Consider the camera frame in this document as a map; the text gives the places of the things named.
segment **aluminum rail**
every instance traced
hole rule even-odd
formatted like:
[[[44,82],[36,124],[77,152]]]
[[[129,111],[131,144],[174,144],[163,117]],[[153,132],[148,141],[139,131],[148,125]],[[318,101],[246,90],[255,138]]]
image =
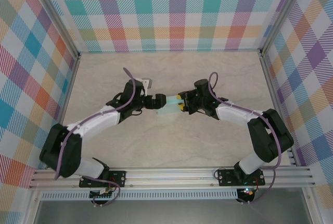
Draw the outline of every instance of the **aluminum rail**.
[[[156,189],[241,189],[244,186],[219,186],[213,173],[218,167],[207,168],[117,168],[125,170],[126,181],[122,190],[156,190]],[[55,172],[51,169],[36,170],[30,184],[31,190],[82,190],[79,176],[54,180]],[[273,171],[264,170],[266,185],[272,183]],[[314,187],[315,181],[308,167],[286,166],[276,169],[274,188]]]

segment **cable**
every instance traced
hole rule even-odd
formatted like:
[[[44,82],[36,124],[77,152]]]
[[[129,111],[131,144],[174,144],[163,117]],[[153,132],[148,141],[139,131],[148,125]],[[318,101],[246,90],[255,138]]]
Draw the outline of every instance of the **cable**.
[[[212,72],[212,73],[210,74],[210,76],[209,76],[209,79],[208,79],[208,89],[209,89],[209,93],[210,93],[210,94],[211,94],[211,95],[212,95],[212,96],[213,96],[218,102],[220,102],[220,103],[222,103],[222,104],[224,104],[224,105],[227,105],[228,107],[234,107],[234,108],[240,109],[240,110],[242,110],[242,111],[245,111],[245,112],[247,112],[247,113],[254,114],[254,115],[260,117],[260,119],[262,119],[262,120],[264,121],[264,123],[268,126],[268,128],[270,129],[270,131],[271,131],[271,133],[272,133],[272,135],[273,135],[273,137],[274,137],[274,140],[275,140],[275,144],[276,144],[277,152],[278,152],[278,160],[277,160],[277,163],[276,163],[275,166],[273,166],[273,167],[271,167],[271,166],[265,166],[265,167],[263,167],[263,169],[272,169],[272,170],[277,169],[277,168],[280,166],[280,164],[281,164],[281,147],[280,147],[279,140],[278,140],[278,138],[277,138],[277,135],[276,135],[276,133],[275,133],[275,131],[274,131],[272,125],[269,123],[269,121],[268,121],[266,118],[264,118],[264,117],[263,117],[262,115],[260,115],[259,113],[255,112],[255,111],[253,111],[253,110],[247,109],[247,108],[243,108],[243,107],[238,106],[238,105],[235,105],[235,104],[231,104],[231,103],[228,103],[228,102],[224,102],[224,101],[222,101],[221,99],[219,99],[216,95],[214,95],[214,92],[213,92],[213,89],[212,89],[212,86],[211,86],[211,83],[210,83],[210,81],[211,81],[213,75],[216,75],[216,80],[219,78],[219,75],[218,75],[217,72]]]
[[[217,170],[214,171],[214,174],[213,174],[214,178],[217,180],[219,180],[219,179],[216,177],[216,172],[219,171],[220,169],[225,169],[225,168],[224,167],[218,168]]]
[[[121,94],[122,94],[122,92],[119,92],[117,95],[115,95],[115,96],[113,97],[112,100],[116,100]]]
[[[115,186],[114,190],[112,190],[111,184],[109,183],[109,189],[111,190],[111,192],[114,192],[114,191],[116,191],[117,187]]]
[[[265,166],[265,167],[262,167],[262,169],[271,169],[273,170],[273,179],[272,179],[272,183],[271,185],[268,187],[268,189],[266,190],[266,192],[264,194],[262,194],[259,198],[255,199],[254,201],[252,201],[252,203],[255,203],[259,200],[261,200],[270,190],[271,188],[273,187],[273,184],[275,182],[275,178],[276,178],[276,172],[275,172],[275,169],[277,169],[280,164],[281,164],[281,157],[282,157],[282,153],[281,153],[281,147],[280,147],[280,143],[279,143],[279,140],[277,138],[277,135],[272,127],[272,125],[269,123],[269,121],[264,118],[262,115],[258,114],[257,112],[253,111],[253,110],[249,110],[247,108],[243,108],[241,106],[238,106],[238,105],[235,105],[235,104],[231,104],[231,103],[227,103],[227,102],[224,102],[222,101],[221,99],[219,99],[213,92],[213,89],[212,89],[212,85],[211,85],[211,80],[212,80],[212,76],[213,75],[216,75],[216,81],[215,81],[215,84],[214,84],[214,87],[216,86],[217,84],[217,80],[219,78],[219,74],[217,72],[212,72],[210,75],[209,75],[209,79],[208,79],[208,90],[209,90],[209,93],[220,103],[224,104],[224,105],[227,105],[228,107],[235,107],[237,109],[240,109],[242,111],[245,111],[247,113],[251,113],[251,114],[254,114],[258,117],[260,117],[260,119],[262,119],[264,121],[264,123],[268,126],[268,128],[270,129],[273,137],[274,137],[274,141],[275,141],[275,144],[276,144],[276,147],[277,147],[277,153],[278,153],[278,159],[277,159],[277,163],[275,166]]]
[[[206,116],[206,114],[205,114],[205,113],[203,113],[203,112],[201,112],[201,111],[198,111],[198,110],[197,110],[197,112],[198,112],[198,113],[200,113],[200,114],[203,114],[203,115],[205,115],[205,116]]]
[[[85,124],[86,122],[90,121],[91,119],[94,119],[95,117],[97,116],[100,116],[100,115],[104,115],[104,114],[108,114],[108,113],[112,113],[112,112],[115,112],[115,111],[118,111],[124,107],[126,107],[128,104],[131,103],[131,101],[133,100],[134,98],[134,95],[135,95],[135,79],[134,77],[132,76],[132,74],[129,72],[128,69],[126,68],[123,68],[125,73],[131,78],[132,80],[132,84],[133,84],[133,92],[132,92],[132,95],[131,95],[131,98],[123,105],[117,107],[117,108],[113,108],[113,109],[110,109],[110,110],[106,110],[106,111],[103,111],[103,112],[98,112],[98,113],[95,113],[93,114],[92,116],[89,116],[87,117],[86,119],[84,119],[83,121],[81,121],[79,124],[77,124],[74,128],[72,128],[69,133],[66,135],[65,139],[63,140],[63,143],[62,143],[62,146],[60,148],[60,152],[59,152],[59,158],[58,158],[58,164],[57,164],[57,169],[56,169],[56,175],[54,177],[55,180],[57,180],[59,178],[59,173],[60,173],[60,168],[61,168],[61,161],[62,161],[62,156],[63,156],[63,151],[65,150],[65,146],[66,146],[66,143],[69,139],[69,137],[71,136],[71,134],[77,129],[79,128],[82,124]]]
[[[258,191],[258,189],[259,189],[259,182],[258,182],[258,179],[255,176],[254,176],[254,179],[255,179],[255,182],[257,183],[256,191]]]
[[[139,114],[131,114],[131,116],[139,116],[142,114],[142,109],[138,110],[137,112],[139,112]]]
[[[102,204],[97,204],[97,203],[95,202],[95,198],[96,198],[96,196],[94,196],[94,197],[93,197],[93,203],[94,203],[94,206],[105,207],[105,206],[107,206],[107,205],[110,205],[112,202],[114,202],[114,201],[119,197],[119,195],[120,195],[120,186],[119,186],[117,183],[115,183],[115,182],[113,182],[113,181],[107,181],[107,180],[95,179],[95,178],[92,178],[92,177],[89,177],[89,176],[84,176],[84,178],[87,178],[87,179],[92,180],[92,181],[98,181],[98,182],[104,182],[104,183],[112,184],[112,185],[114,185],[116,188],[118,188],[118,192],[117,192],[116,196],[115,196],[113,199],[111,199],[111,200],[107,201],[106,203],[104,203],[103,205],[102,205]]]

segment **ventilation grille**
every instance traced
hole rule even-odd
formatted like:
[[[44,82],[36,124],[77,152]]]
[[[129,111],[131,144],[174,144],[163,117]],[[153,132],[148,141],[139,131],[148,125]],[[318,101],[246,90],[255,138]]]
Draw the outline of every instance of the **ventilation grille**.
[[[111,198],[99,196],[98,198],[110,200]],[[117,199],[133,200],[212,200],[236,199],[235,189],[210,190],[123,190]],[[85,201],[89,198],[89,191],[45,191],[42,201]]]

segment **black bracket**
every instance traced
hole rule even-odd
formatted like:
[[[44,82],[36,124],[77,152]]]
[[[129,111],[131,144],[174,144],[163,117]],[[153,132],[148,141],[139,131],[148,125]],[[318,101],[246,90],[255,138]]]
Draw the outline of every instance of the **black bracket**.
[[[264,186],[265,178],[262,170],[258,169],[251,174],[251,176],[244,179],[243,183],[239,183],[239,179],[234,173],[234,169],[219,169],[217,171],[217,179],[219,180],[219,186]]]
[[[121,188],[125,186],[125,180],[126,180],[126,171],[108,171],[107,175],[104,175],[103,178],[106,178],[104,180],[106,181],[113,181],[116,184],[118,184]],[[79,183],[80,188],[108,188],[109,184],[106,182],[99,182],[99,181],[93,181],[89,180],[85,177],[82,177],[80,179]]]
[[[209,92],[208,80],[201,79],[194,83],[194,90],[183,91],[178,93],[181,99],[184,100],[182,104],[182,111],[188,112],[189,115],[198,112],[199,109],[203,110],[207,116],[213,117],[218,120],[219,117],[216,113],[216,108],[220,104]]]
[[[167,103],[167,97],[164,94],[156,94],[155,99],[152,98],[152,95],[141,95],[141,92],[144,92],[144,86],[141,82],[135,80],[135,95],[133,100],[129,105],[119,110],[120,119],[119,123],[128,117],[133,115],[134,111],[141,111],[142,108],[147,109],[159,109],[165,106]],[[107,106],[112,106],[117,108],[121,105],[124,105],[131,98],[133,93],[133,84],[129,80],[124,88],[124,91],[118,93],[111,101],[107,102]]]

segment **light green object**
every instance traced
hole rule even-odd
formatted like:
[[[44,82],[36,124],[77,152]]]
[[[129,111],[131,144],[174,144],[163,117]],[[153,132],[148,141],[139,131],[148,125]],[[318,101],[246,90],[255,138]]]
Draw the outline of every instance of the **light green object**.
[[[159,116],[163,116],[170,113],[182,112],[178,104],[184,103],[184,100],[178,99],[176,95],[168,96],[166,98],[166,105],[163,108],[157,110]]]

